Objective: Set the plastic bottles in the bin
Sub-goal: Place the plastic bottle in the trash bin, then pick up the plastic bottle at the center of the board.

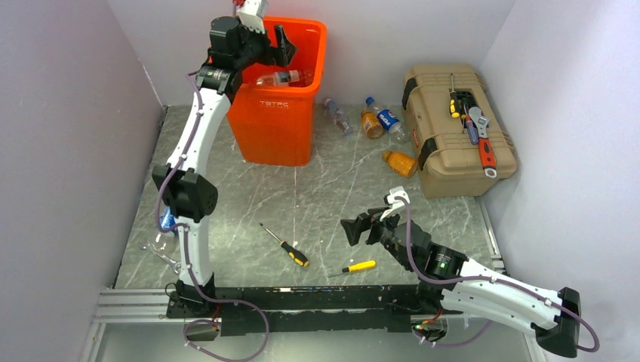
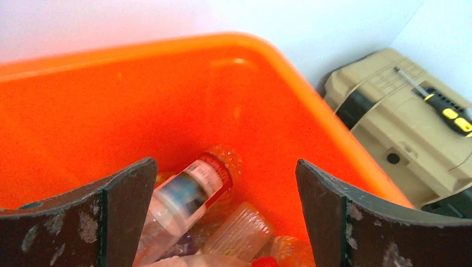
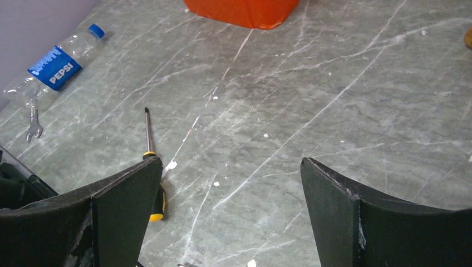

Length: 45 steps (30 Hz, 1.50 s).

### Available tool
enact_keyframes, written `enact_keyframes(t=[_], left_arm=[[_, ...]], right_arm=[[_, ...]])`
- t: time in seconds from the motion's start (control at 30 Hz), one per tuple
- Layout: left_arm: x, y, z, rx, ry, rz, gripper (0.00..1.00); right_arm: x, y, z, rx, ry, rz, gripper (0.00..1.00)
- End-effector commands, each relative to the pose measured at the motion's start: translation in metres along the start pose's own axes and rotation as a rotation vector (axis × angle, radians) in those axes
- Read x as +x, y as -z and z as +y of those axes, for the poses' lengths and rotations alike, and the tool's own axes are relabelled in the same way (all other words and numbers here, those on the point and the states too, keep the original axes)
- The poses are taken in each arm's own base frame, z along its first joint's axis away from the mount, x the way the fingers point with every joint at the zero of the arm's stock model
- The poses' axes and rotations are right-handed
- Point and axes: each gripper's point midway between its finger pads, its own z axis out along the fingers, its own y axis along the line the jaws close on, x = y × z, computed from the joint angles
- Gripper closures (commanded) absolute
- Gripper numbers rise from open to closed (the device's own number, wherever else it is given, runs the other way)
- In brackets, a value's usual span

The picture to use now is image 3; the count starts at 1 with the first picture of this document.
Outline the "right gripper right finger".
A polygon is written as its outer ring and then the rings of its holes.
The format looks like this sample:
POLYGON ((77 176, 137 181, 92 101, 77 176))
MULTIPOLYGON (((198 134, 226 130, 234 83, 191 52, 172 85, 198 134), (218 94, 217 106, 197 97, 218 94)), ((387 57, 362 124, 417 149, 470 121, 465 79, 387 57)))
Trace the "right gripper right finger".
POLYGON ((305 157, 301 180, 322 266, 470 266, 471 210, 399 199, 305 157))

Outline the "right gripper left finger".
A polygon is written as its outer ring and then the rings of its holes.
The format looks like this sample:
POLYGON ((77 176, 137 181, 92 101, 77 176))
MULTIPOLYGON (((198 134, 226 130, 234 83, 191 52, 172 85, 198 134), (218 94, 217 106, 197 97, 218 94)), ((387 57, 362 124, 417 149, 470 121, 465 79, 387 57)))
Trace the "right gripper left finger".
POLYGON ((2 266, 136 266, 163 164, 146 159, 70 192, 1 210, 2 266))

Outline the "blue cap bottle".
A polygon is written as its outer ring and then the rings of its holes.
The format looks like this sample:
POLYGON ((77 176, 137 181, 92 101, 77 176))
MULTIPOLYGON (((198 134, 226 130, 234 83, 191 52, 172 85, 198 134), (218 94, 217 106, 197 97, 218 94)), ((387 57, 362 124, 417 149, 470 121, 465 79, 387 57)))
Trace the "blue cap bottle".
POLYGON ((1 96, 27 108, 49 109, 66 84, 96 58, 104 36, 96 24, 69 36, 7 85, 1 96))

